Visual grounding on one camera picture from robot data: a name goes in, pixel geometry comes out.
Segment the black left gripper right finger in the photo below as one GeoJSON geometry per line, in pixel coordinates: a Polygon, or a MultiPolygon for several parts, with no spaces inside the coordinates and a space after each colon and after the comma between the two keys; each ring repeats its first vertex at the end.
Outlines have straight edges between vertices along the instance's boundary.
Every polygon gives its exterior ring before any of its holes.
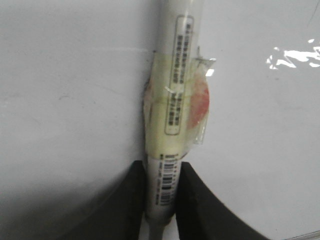
{"type": "Polygon", "coordinates": [[[230,211],[190,163],[181,164],[175,215],[181,240],[266,240],[230,211]]]}

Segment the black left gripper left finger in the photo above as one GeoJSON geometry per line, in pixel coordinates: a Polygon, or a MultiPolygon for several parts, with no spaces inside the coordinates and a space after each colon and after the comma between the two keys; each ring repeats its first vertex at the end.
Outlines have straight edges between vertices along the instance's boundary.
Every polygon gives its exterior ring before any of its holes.
{"type": "Polygon", "coordinates": [[[145,205],[146,173],[134,161],[126,176],[93,213],[60,240],[137,240],[145,205]]]}

